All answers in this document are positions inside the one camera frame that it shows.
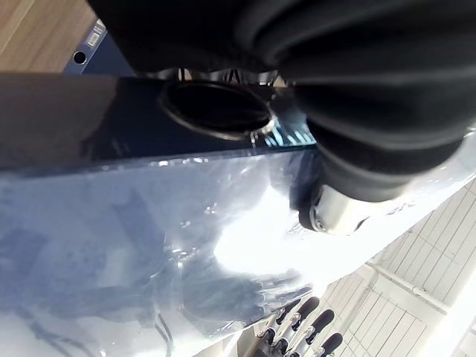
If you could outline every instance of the clear plastic wrap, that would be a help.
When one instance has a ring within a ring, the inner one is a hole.
[[[42,93],[32,80],[47,83],[59,96],[74,96],[55,101],[53,111],[47,97],[37,99]],[[87,86],[77,85],[83,81]],[[242,149],[220,142],[206,155],[149,159],[144,157],[154,154],[147,150],[165,147],[161,139],[167,145],[175,139],[151,132],[155,127],[148,120],[162,120],[161,129],[168,125],[183,141],[195,139],[194,145],[209,139],[187,136],[160,116],[156,85],[137,82],[129,89],[122,81],[114,97],[116,82],[95,80],[91,92],[86,81],[7,78],[8,88],[31,103],[25,114],[26,106],[9,108],[12,100],[4,99],[6,112],[17,118],[30,118],[30,112],[56,115],[50,120],[54,130],[36,130],[36,141],[4,120],[16,138],[8,145],[23,144],[38,160],[41,155],[59,160],[55,150],[66,148],[71,157],[60,156],[59,163],[82,168],[10,171],[0,178],[3,356],[33,351],[39,356],[192,356],[311,290],[319,296],[476,171],[476,138],[469,135],[453,158],[418,178],[390,213],[368,219],[350,237],[331,237],[298,222],[297,202],[315,183],[320,156],[305,117],[286,95],[269,95],[276,127],[264,138],[240,142]],[[153,95],[147,97],[150,86]],[[102,94],[114,98],[109,108],[97,99]],[[77,104],[77,97],[86,104]],[[122,115],[134,113],[136,103],[140,117]],[[80,122],[85,118],[87,127]],[[61,141],[48,147],[51,132],[61,130]],[[99,149],[119,155],[117,142],[137,156],[84,170],[83,158],[76,155],[90,138],[97,145],[90,167],[103,162]],[[45,143],[48,150],[35,156],[30,142]],[[25,157],[15,156],[14,162],[29,162]]]

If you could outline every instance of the black handle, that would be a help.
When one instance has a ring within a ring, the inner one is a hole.
[[[321,357],[326,357],[334,352],[342,343],[342,335],[340,333],[335,333],[334,335],[330,336],[326,342],[322,344],[322,348],[324,348],[324,354]]]
[[[316,296],[310,297],[297,311],[300,314],[300,319],[304,320],[319,306],[319,299]]]
[[[297,313],[300,314],[300,319],[294,322],[291,328],[294,331],[297,331],[301,322],[303,322],[304,319],[307,318],[309,314],[313,312],[318,306],[319,306],[319,299],[317,299],[316,296],[313,296],[307,299],[307,301],[303,303],[303,305],[297,311]]]
[[[293,301],[292,303],[284,306],[284,313],[281,314],[281,316],[279,318],[276,319],[276,324],[278,325],[281,325],[284,321],[284,318],[286,317],[286,315],[289,314],[289,312],[296,306],[300,303],[300,299],[297,299],[296,301]]]
[[[314,327],[314,332],[306,338],[306,342],[308,344],[311,344],[314,341],[315,336],[318,333],[321,333],[324,327],[326,327],[328,324],[334,320],[334,312],[330,309],[324,311],[322,314],[319,315],[318,318],[315,319],[315,321],[312,323],[312,327]]]
[[[290,312],[296,305],[298,305],[300,303],[300,299],[297,299],[295,301],[293,301],[292,303],[284,306],[284,312],[287,314],[288,312]]]

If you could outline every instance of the black fabric cover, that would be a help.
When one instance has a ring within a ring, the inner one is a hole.
[[[475,0],[89,2],[136,71],[277,69],[350,176],[407,181],[476,118]]]

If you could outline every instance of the white tile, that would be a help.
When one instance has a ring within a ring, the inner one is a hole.
[[[361,345],[358,345],[357,348],[355,349],[355,355],[356,357],[366,357],[367,352]]]
[[[443,215],[445,212],[446,207],[448,207],[449,202],[451,201],[451,197],[444,201],[436,210],[433,211],[431,214],[430,218],[426,222],[425,226],[423,229],[420,231],[419,235],[428,238],[430,233],[433,231],[435,225],[438,223],[440,220],[440,217]]]
[[[411,262],[410,267],[408,268],[404,278],[407,281],[414,282],[415,277],[417,276],[419,270],[422,267],[423,262],[425,261],[426,257],[430,254],[433,248],[427,242],[424,242],[420,250],[418,250],[415,254],[414,260]]]
[[[372,356],[377,356],[379,351],[382,350],[383,346],[388,342],[388,340],[393,338],[393,331],[403,318],[403,315],[404,311],[399,307],[396,307],[392,311],[388,319],[385,321],[384,326],[380,329],[379,334],[376,336],[375,341],[367,349],[369,354]]]
[[[476,247],[476,225],[471,226],[468,235],[465,237],[463,244],[454,256],[454,261],[464,265],[465,261],[471,256]]]
[[[411,234],[410,237],[413,240],[413,244],[407,252],[404,260],[400,263],[400,267],[396,270],[396,274],[400,277],[404,277],[407,274],[411,264],[414,262],[424,243],[423,239],[419,238],[417,235]]]
[[[403,339],[411,324],[415,321],[415,318],[409,314],[403,315],[402,320],[396,325],[395,330],[392,332],[392,337],[387,340],[382,349],[380,350],[378,357],[390,357],[396,350],[400,341]]]
[[[360,326],[364,322],[365,317],[369,313],[369,311],[373,308],[376,304],[377,300],[379,299],[379,295],[375,292],[371,292],[365,302],[362,304],[362,307],[357,313],[357,316],[354,317],[352,323],[350,324],[350,331],[355,335],[357,331],[360,330]]]
[[[458,278],[455,280],[454,285],[450,288],[448,295],[446,295],[444,302],[448,305],[452,305],[456,300],[456,297],[460,293],[461,289],[466,284],[469,276],[473,272],[476,266],[476,251],[472,252],[472,255],[468,258],[464,268],[461,270]]]
[[[342,295],[342,299],[337,302],[335,312],[339,315],[343,315],[343,311],[346,306],[350,305],[350,301],[354,298],[357,298],[361,291],[357,292],[357,289],[360,285],[362,278],[358,274],[354,274],[353,280],[348,284],[347,291]]]
[[[463,220],[469,214],[469,209],[474,203],[475,195],[466,191],[466,194],[461,200],[458,208],[435,243],[436,248],[440,249],[441,251],[445,251],[447,249],[451,239],[453,238],[457,229],[460,227]]]
[[[463,264],[451,262],[445,274],[437,284],[435,290],[431,293],[436,299],[443,301],[448,294],[449,289],[454,285],[458,274],[461,272]]]
[[[427,257],[423,257],[423,259],[425,260],[423,261],[419,271],[416,273],[416,276],[413,280],[413,283],[416,286],[420,286],[425,289],[425,286],[423,285],[423,283],[426,281],[427,277],[431,273],[432,268],[437,263],[441,255],[442,253],[440,251],[433,248],[430,250],[430,253],[428,254]]]
[[[368,315],[362,322],[362,325],[360,326],[358,331],[354,333],[354,335],[360,342],[362,342],[366,334],[369,332],[370,328],[375,323],[375,320],[377,319],[379,314],[382,312],[382,309],[384,308],[384,305],[386,303],[387,303],[387,299],[385,299],[384,297],[379,297],[376,304],[369,311]]]
[[[446,226],[449,224],[450,219],[456,213],[456,210],[460,206],[467,192],[468,190],[466,188],[462,188],[450,198],[448,205],[445,207],[437,223],[434,225],[433,230],[431,230],[428,236],[426,237],[427,241],[430,244],[437,244],[438,239],[441,237]]]
[[[437,284],[442,280],[443,275],[446,273],[446,270],[448,269],[450,263],[451,260],[447,256],[440,255],[440,258],[433,267],[433,271],[429,274],[427,280],[423,283],[427,292],[433,293],[433,291],[437,287]]]
[[[358,286],[356,289],[355,294],[349,300],[349,303],[344,307],[342,310],[342,316],[348,316],[351,313],[351,309],[358,309],[360,306],[354,307],[358,300],[361,299],[362,294],[364,294],[365,290],[368,288],[368,282],[364,279],[361,279],[358,282]]]
[[[461,222],[460,227],[454,233],[454,236],[449,243],[448,248],[446,249],[447,254],[450,257],[457,255],[461,249],[462,244],[465,239],[468,238],[469,232],[476,223],[476,202],[469,208],[468,214],[465,219]]]
[[[395,256],[392,259],[392,262],[388,266],[388,270],[395,273],[398,268],[401,266],[402,261],[405,259],[408,252],[411,250],[413,243],[415,241],[416,234],[408,233],[405,235],[404,241],[400,246],[399,250],[395,253]]]
[[[418,223],[416,223],[416,224],[410,229],[410,232],[414,232],[415,234],[420,234],[420,232],[422,231],[422,229],[426,226],[426,223],[427,223],[428,220],[430,219],[432,213],[433,213],[433,212],[430,212],[430,213],[427,214],[423,219],[421,219]]]
[[[473,192],[476,195],[476,180],[472,182],[471,187],[469,188],[471,192]]]
[[[402,337],[400,343],[396,346],[396,349],[391,354],[392,357],[405,357],[408,356],[411,349],[414,347],[415,343],[420,338],[425,325],[420,321],[415,320],[411,325],[408,331]]]
[[[392,304],[390,301],[387,301],[382,310],[376,316],[374,322],[370,325],[370,328],[363,339],[361,339],[362,346],[364,346],[368,352],[370,352],[370,348],[375,343],[379,343],[378,340],[376,341],[376,337],[379,335],[380,330],[383,328],[387,322],[387,319],[390,317],[395,308],[396,307],[394,304]]]

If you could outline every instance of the white tiled wall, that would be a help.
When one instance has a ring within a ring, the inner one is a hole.
[[[476,181],[389,245],[378,265],[452,305],[476,265]],[[370,283],[359,273],[351,274],[332,284],[323,300],[322,309],[334,309],[339,318],[321,340],[341,332],[344,343],[335,355],[342,357],[418,356],[443,317],[382,276]],[[352,308],[354,313],[345,310]],[[453,357],[468,357],[468,351],[476,350],[476,336],[470,333],[461,349]]]
[[[380,265],[451,305],[476,263],[476,181],[387,248]]]

